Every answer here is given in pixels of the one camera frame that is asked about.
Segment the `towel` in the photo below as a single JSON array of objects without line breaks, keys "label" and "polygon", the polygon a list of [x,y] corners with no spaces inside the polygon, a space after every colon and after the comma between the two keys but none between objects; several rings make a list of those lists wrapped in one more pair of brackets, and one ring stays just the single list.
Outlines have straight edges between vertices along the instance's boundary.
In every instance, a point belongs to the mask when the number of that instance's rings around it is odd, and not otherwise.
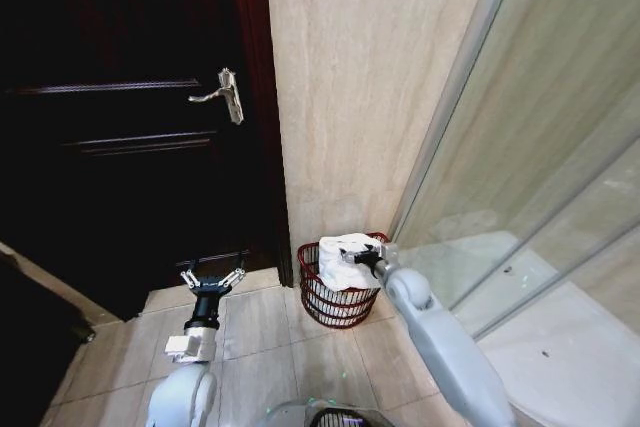
[{"label": "towel", "polygon": [[320,256],[318,259],[318,277],[324,285],[333,291],[355,287],[358,289],[377,289],[377,279],[365,264],[352,264],[342,260],[340,249],[347,252],[363,252],[366,246],[380,247],[381,242],[365,234],[347,234],[339,237],[322,237],[320,239]]}]

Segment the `silver door handle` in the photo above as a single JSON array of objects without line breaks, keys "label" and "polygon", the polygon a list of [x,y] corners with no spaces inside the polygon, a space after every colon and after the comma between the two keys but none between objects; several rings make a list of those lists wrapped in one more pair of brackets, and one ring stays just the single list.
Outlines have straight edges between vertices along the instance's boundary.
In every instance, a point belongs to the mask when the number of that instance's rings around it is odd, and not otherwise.
[{"label": "silver door handle", "polygon": [[206,102],[214,97],[224,97],[229,108],[229,116],[231,122],[240,125],[244,120],[242,112],[242,104],[240,104],[240,95],[238,95],[238,86],[236,85],[236,74],[226,67],[218,74],[220,80],[220,88],[215,92],[203,96],[189,96],[189,102]]}]

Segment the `wire basket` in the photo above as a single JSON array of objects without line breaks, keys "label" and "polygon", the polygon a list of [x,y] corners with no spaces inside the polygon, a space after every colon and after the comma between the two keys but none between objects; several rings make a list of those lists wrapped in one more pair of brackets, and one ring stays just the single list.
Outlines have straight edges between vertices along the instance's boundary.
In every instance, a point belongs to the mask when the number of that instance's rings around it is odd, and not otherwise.
[{"label": "wire basket", "polygon": [[[367,234],[380,242],[389,242],[380,232]],[[298,249],[300,262],[300,298],[307,313],[318,323],[333,329],[348,329],[359,324],[371,312],[377,289],[350,288],[334,292],[318,277],[319,243],[305,244]]]}]

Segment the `door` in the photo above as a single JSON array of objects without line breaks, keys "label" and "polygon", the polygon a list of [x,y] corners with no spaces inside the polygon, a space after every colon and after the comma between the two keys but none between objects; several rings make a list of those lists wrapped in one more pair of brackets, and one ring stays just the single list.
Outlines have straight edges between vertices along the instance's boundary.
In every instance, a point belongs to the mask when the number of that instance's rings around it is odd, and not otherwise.
[{"label": "door", "polygon": [[124,318],[192,259],[291,282],[267,0],[3,4],[0,239]]}]

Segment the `glass shower door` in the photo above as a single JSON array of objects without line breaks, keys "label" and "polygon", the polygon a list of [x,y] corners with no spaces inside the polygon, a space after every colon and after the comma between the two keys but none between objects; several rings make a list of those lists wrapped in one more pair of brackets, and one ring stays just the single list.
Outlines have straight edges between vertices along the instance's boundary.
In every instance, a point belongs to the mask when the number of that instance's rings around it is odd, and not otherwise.
[{"label": "glass shower door", "polygon": [[498,266],[523,296],[545,278],[506,262],[631,148],[638,59],[640,0],[502,1],[395,236],[443,304]]},{"label": "glass shower door", "polygon": [[640,0],[502,0],[473,62],[395,232],[401,261],[535,420],[635,425]]}]

